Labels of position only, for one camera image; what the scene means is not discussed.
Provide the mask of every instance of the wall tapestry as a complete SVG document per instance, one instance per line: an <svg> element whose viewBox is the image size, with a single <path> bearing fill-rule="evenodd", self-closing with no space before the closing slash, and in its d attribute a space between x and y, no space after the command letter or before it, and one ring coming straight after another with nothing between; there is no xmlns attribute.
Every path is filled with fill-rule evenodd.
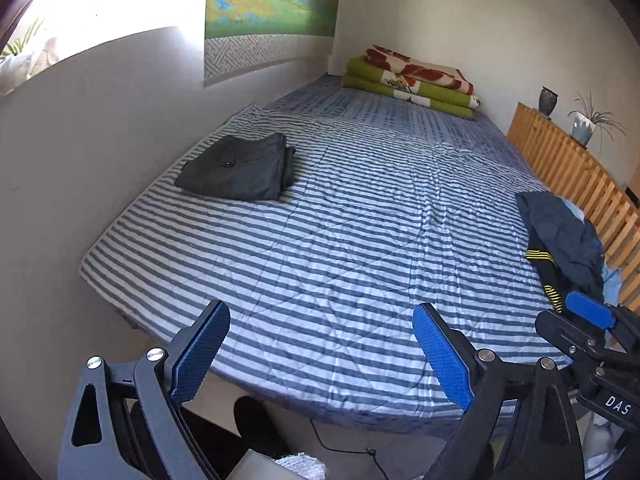
<svg viewBox="0 0 640 480"><path fill-rule="evenodd" d="M207 0L205 80L295 57L328 56L338 0Z"/></svg>

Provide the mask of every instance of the wooden slatted panel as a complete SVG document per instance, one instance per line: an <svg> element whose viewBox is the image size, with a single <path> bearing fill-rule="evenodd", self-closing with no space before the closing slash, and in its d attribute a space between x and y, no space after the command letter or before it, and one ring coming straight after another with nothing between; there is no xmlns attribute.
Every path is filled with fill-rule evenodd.
<svg viewBox="0 0 640 480"><path fill-rule="evenodd" d="M611 251L610 258L612 258L610 260L610 263L611 263L611 266L614 269L617 269L619 266L621 266L621 265L623 265L625 263L625 261L629 258L629 256L631 256L631 254L633 253L633 251L634 251L634 249L636 247L640 247L640 230L636 230L636 232L631 237L630 242L625 244L625 245L623 245L622 249L620 250L620 252L615 256L613 254L612 247L609 248L609 251Z"/></svg>
<svg viewBox="0 0 640 480"><path fill-rule="evenodd" d="M613 255L616 254L616 251L622 246L622 244L626 241L626 238L629 236L629 233L632 231L632 229L634 228L634 226L636 225L636 222L638 222L638 215L636 213L632 213L631 216L625 216L626 220L625 220L625 225L624 227L620 230L620 232L618 233L618 235L616 236L615 240L613 240L612 244L609 246L609 248L607 249L607 258L612 259ZM631 252L633 250L633 244L629 243L625 246L625 251L629 250L629 252ZM618 262L618 264L616 265L616 267L622 263L622 261L624 261L626 259L626 257L629 256L629 254L625 254L624 256L622 256L622 260L620 262Z"/></svg>
<svg viewBox="0 0 640 480"><path fill-rule="evenodd" d="M595 189L591 193L591 196L589 197L589 201L587 202L587 205L584 206L584 208L582 208L585 215L587 215L588 217L591 216L591 213L593 213L594 208L597 207L598 200L602 199L602 190L604 189L606 184L607 184L606 177L601 172L598 172L598 183L596 184Z"/></svg>
<svg viewBox="0 0 640 480"><path fill-rule="evenodd" d="M600 163L540 113L518 104L508 134L539 179L593 222L613 269L622 269L620 300L640 311L640 215Z"/></svg>
<svg viewBox="0 0 640 480"><path fill-rule="evenodd" d="M600 238L602 240L602 244L607 249L609 249L611 241L613 240L613 237L616 236L625 227L626 219L628 218L627 213L629 211L629 208L630 208L629 202L623 202L622 206L618 208L617 216L611 219L611 222L607 227L607 230L605 231L605 229L602 228L601 231L600 230L598 231L603 233Z"/></svg>
<svg viewBox="0 0 640 480"><path fill-rule="evenodd" d="M598 171L596 170L596 168L593 168L591 161L590 166L590 176L587 185L584 186L584 188L579 188L579 182L578 186L576 186L575 192L572 194L577 196L576 200L574 201L575 205L577 205L583 211L586 209L587 202L589 201L591 196L593 196L594 188L599 179Z"/></svg>

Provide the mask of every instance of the mattress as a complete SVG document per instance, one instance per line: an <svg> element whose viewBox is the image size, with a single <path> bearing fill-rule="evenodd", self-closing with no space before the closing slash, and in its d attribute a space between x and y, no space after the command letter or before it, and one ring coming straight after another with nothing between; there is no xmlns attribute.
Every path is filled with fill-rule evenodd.
<svg viewBox="0 0 640 480"><path fill-rule="evenodd" d="M520 153L488 117L478 110L470 121L352 88L337 76L325 75L267 105L287 114L304 114L352 121L366 126L420 136L427 142L446 142L470 150L498 164L531 173Z"/></svg>
<svg viewBox="0 0 640 480"><path fill-rule="evenodd" d="M297 148L296 182L279 202L174 186L217 139L273 132ZM419 303L505 360L564 359L534 330L549 304L514 199L542 189L449 143L251 106L136 199L80 273L165 340L225 301L231 328L212 370L260 398L345 426L446 435L460 410L413 336Z"/></svg>

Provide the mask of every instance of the white wall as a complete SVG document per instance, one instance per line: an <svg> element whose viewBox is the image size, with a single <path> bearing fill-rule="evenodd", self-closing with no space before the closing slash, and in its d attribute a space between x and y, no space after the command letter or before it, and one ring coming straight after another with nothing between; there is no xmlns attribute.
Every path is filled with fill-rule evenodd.
<svg viewBox="0 0 640 480"><path fill-rule="evenodd" d="M330 72L372 43L462 70L505 133L518 101L537 107L543 86L570 131L573 89L591 89L628 139L605 134L600 152L594 136L589 149L622 183L638 163L640 47L609 0L340 0Z"/></svg>
<svg viewBox="0 0 640 480"><path fill-rule="evenodd" d="M634 173L633 177L631 177L629 187L631 188L631 191L633 191L637 196L640 196L640 164L636 166L636 172Z"/></svg>
<svg viewBox="0 0 640 480"><path fill-rule="evenodd" d="M169 27L81 52L0 100L0 415L45 478L86 359L149 345L80 279L84 252L226 118L326 66L299 60L203 89L202 43Z"/></svg>

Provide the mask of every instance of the metal screw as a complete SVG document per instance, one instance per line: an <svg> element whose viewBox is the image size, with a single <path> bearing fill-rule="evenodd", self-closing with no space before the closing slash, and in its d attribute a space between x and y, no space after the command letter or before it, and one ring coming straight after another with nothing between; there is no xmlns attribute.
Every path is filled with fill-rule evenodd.
<svg viewBox="0 0 640 480"><path fill-rule="evenodd" d="M102 364L102 359L100 359L98 356L95 356L86 362L86 367L89 368L89 370L94 370L101 364Z"/></svg>
<svg viewBox="0 0 640 480"><path fill-rule="evenodd" d="M490 363L495 359L495 354L491 350L481 350L478 352L478 357L485 363Z"/></svg>
<svg viewBox="0 0 640 480"><path fill-rule="evenodd" d="M551 357L543 357L540 359L540 365L545 370L553 370L556 367L556 362Z"/></svg>
<svg viewBox="0 0 640 480"><path fill-rule="evenodd" d="M146 358L150 361L159 361L164 357L164 350L161 348L152 348L146 353Z"/></svg>

